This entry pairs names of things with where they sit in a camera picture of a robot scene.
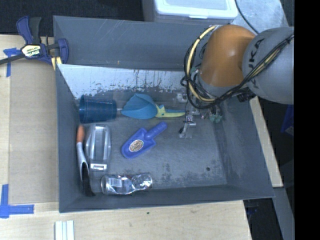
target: blue cup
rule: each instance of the blue cup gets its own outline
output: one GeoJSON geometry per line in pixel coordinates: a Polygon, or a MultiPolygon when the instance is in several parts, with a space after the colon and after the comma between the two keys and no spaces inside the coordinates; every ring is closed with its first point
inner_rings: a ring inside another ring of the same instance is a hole
{"type": "Polygon", "coordinates": [[[113,99],[82,95],[79,105],[79,119],[82,124],[115,119],[117,104],[113,99]]]}

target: crushed plastic bottle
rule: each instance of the crushed plastic bottle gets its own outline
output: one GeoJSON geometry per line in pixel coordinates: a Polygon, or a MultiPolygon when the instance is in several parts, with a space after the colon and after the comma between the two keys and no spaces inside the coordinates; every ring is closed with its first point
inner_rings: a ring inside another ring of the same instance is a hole
{"type": "Polygon", "coordinates": [[[104,175],[101,179],[101,188],[105,195],[128,195],[150,188],[152,183],[149,173],[134,176],[104,175]]]}

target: blue plastic trowel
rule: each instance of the blue plastic trowel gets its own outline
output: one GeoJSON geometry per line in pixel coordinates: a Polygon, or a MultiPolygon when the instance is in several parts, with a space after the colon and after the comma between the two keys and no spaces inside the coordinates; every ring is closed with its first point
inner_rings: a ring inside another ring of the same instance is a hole
{"type": "Polygon", "coordinates": [[[121,152],[125,158],[135,158],[147,150],[151,149],[156,142],[154,137],[167,129],[166,122],[160,122],[150,130],[140,128],[134,135],[132,135],[122,146],[121,152]]]}

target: white container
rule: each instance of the white container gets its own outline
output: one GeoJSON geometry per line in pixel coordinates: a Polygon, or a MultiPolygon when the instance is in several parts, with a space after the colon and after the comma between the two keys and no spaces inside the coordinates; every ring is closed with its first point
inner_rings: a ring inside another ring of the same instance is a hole
{"type": "Polygon", "coordinates": [[[141,0],[146,22],[226,25],[238,15],[235,0],[141,0]]]}

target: black floor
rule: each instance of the black floor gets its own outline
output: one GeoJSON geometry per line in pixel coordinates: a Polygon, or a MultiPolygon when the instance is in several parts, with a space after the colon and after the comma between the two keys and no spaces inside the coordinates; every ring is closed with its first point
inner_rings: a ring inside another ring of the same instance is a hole
{"type": "MultiPolygon", "coordinates": [[[[280,1],[289,26],[294,26],[295,0],[280,1]]],[[[141,0],[0,0],[0,9],[0,34],[17,34],[16,21],[25,15],[42,17],[39,32],[41,36],[53,36],[52,15],[144,20],[141,0]]],[[[288,106],[263,99],[260,99],[260,104],[280,172],[283,176],[288,175],[288,167],[285,165],[294,158],[294,138],[281,133],[288,106]]],[[[294,185],[286,190],[294,214],[294,185]]],[[[245,201],[245,205],[248,207],[253,240],[283,239],[271,199],[245,201]]]]}

